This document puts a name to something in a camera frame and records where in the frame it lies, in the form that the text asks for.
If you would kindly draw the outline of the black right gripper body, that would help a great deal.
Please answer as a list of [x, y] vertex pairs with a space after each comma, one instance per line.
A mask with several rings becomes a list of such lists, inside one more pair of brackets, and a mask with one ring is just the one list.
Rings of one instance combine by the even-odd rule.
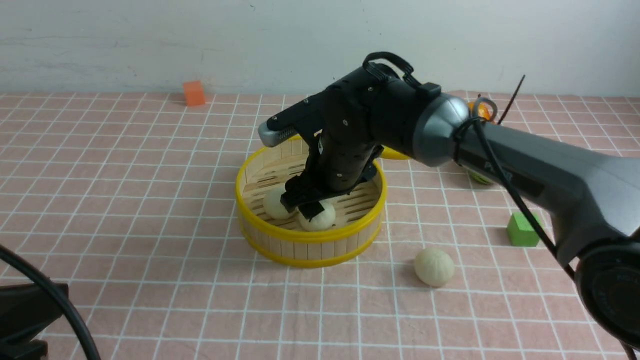
[[308, 145], [304, 171], [285, 187], [309, 186], [310, 198], [333, 198], [357, 186], [375, 148], [365, 98], [377, 83], [368, 71], [357, 68], [319, 92], [324, 128]]

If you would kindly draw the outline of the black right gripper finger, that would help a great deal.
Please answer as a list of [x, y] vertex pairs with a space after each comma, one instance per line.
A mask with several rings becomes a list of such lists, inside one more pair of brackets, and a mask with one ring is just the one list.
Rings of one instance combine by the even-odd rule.
[[325, 207], [321, 201], [302, 203], [298, 206], [298, 212], [306, 221], [311, 221], [314, 217], [324, 212]]
[[294, 212], [302, 204], [310, 203], [310, 186], [285, 187], [286, 191], [281, 196], [281, 203], [289, 212]]

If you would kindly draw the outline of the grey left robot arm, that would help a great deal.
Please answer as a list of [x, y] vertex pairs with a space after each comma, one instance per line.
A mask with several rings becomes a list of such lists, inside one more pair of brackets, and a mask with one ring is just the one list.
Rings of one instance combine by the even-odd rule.
[[47, 360], [48, 343], [36, 336], [62, 316], [60, 306], [36, 284], [3, 285], [0, 288], [0, 358]]

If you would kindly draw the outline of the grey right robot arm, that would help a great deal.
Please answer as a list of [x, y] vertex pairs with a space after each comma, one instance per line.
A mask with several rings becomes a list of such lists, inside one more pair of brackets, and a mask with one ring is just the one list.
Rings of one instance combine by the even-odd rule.
[[438, 167], [453, 161], [509, 192], [583, 305], [625, 347], [639, 349], [639, 159], [606, 155], [489, 121], [458, 96], [385, 64], [357, 68], [259, 127], [274, 147], [298, 134], [304, 171], [286, 182], [289, 210], [373, 177], [387, 147]]

